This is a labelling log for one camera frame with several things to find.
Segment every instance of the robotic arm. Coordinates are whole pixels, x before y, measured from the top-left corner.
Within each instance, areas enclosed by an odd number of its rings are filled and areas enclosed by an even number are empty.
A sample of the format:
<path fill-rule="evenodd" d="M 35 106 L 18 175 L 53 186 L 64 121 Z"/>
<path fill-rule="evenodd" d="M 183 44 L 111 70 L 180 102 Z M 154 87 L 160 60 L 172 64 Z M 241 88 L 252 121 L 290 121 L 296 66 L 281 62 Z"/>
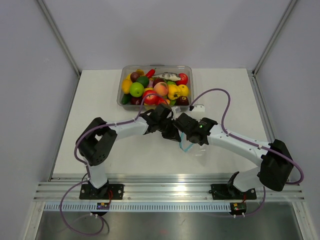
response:
<path fill-rule="evenodd" d="M 109 182 L 102 163 L 108 157 L 114 142 L 125 137 L 145 135 L 155 131 L 160 131 L 163 138 L 176 142 L 181 141 L 179 135 L 179 131 L 181 131 L 186 134 L 186 139 L 191 143 L 201 146 L 203 144 L 219 146 L 253 162 L 257 167 L 245 172 L 236 172 L 230 178 L 227 190 L 231 196 L 261 186 L 266 186 L 274 191 L 282 191 L 293 165 L 270 151 L 261 147 L 253 147 L 230 137 L 229 134 L 232 133 L 244 140 L 255 142 L 259 146 L 269 146 L 270 149 L 291 158 L 282 141 L 275 140 L 273 143 L 269 143 L 250 139 L 234 132 L 226 134 L 222 126 L 212 119 L 204 117 L 197 121 L 185 113 L 182 113 L 177 119 L 173 119 L 172 115 L 169 106 L 160 104 L 154 110 L 151 109 L 140 114 L 134 122 L 103 127 L 85 136 L 79 144 L 79 152 L 88 162 L 89 184 L 97 196 L 102 196 L 107 192 Z M 94 127 L 105 124 L 106 122 L 100 117 L 95 118 L 83 134 Z"/>

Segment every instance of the gray floor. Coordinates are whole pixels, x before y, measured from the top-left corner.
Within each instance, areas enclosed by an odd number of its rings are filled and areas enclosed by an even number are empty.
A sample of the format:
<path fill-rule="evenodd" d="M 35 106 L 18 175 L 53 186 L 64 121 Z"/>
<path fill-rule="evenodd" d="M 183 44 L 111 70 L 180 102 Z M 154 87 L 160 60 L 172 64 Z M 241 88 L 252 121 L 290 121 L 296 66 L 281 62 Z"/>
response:
<path fill-rule="evenodd" d="M 84 212 L 66 212 L 70 223 Z M 246 218 L 212 216 L 213 213 L 176 212 L 109 212 L 102 233 L 84 237 L 65 228 L 59 212 L 42 215 L 37 240 L 95 239 L 95 240 L 300 240 L 301 232 L 292 206 L 267 203 L 257 214 Z M 99 220 L 87 217 L 72 224 L 86 233 L 101 227 Z"/>

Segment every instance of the toy fish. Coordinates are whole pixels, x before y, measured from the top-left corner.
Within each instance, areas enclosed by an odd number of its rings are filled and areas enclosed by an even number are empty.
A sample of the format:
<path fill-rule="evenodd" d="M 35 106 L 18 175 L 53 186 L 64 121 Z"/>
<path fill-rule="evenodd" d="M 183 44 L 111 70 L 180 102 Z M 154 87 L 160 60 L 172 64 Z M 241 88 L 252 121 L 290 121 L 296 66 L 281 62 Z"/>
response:
<path fill-rule="evenodd" d="M 152 77 L 154 79 L 161 78 L 161 79 L 170 80 L 170 81 L 174 81 L 174 82 L 181 80 L 181 77 L 179 77 L 178 74 L 173 73 L 173 72 L 159 73 L 159 74 L 153 75 Z"/>

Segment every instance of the white table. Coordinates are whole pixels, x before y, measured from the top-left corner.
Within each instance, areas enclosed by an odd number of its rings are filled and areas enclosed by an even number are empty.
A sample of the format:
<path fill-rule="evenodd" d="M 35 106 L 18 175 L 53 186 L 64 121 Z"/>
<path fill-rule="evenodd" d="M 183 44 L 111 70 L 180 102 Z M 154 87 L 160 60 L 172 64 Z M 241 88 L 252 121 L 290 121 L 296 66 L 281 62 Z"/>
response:
<path fill-rule="evenodd" d="M 266 141 L 266 133 L 246 69 L 193 69 L 194 96 L 211 88 L 223 88 L 231 95 L 225 119 L 228 129 Z M 117 104 L 121 70 L 84 70 L 76 90 L 63 135 L 53 177 L 84 174 L 82 163 L 74 158 L 75 142 L 96 117 L 107 122 L 131 119 L 134 111 Z M 204 104 L 206 117 L 221 122 L 227 104 L 223 92 L 210 92 L 197 102 Z M 254 167 L 247 159 L 216 146 L 207 146 L 203 156 L 184 153 L 179 144 L 162 139 L 156 132 L 117 141 L 105 160 L 109 174 L 221 174 Z"/>

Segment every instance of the gray wall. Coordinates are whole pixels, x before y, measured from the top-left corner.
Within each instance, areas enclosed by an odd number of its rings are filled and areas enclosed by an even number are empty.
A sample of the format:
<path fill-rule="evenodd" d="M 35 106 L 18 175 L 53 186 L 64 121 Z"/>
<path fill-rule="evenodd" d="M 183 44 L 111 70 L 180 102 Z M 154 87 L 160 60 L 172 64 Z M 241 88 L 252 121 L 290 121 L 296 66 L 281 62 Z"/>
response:
<path fill-rule="evenodd" d="M 1 1 L 0 29 L 0 238 L 16 240 L 48 179 L 77 78 L 34 1 Z"/>
<path fill-rule="evenodd" d="M 255 67 L 289 0 L 45 0 L 81 69 Z"/>
<path fill-rule="evenodd" d="M 258 73 L 276 134 L 305 173 L 302 183 L 320 234 L 320 1 L 298 1 Z"/>

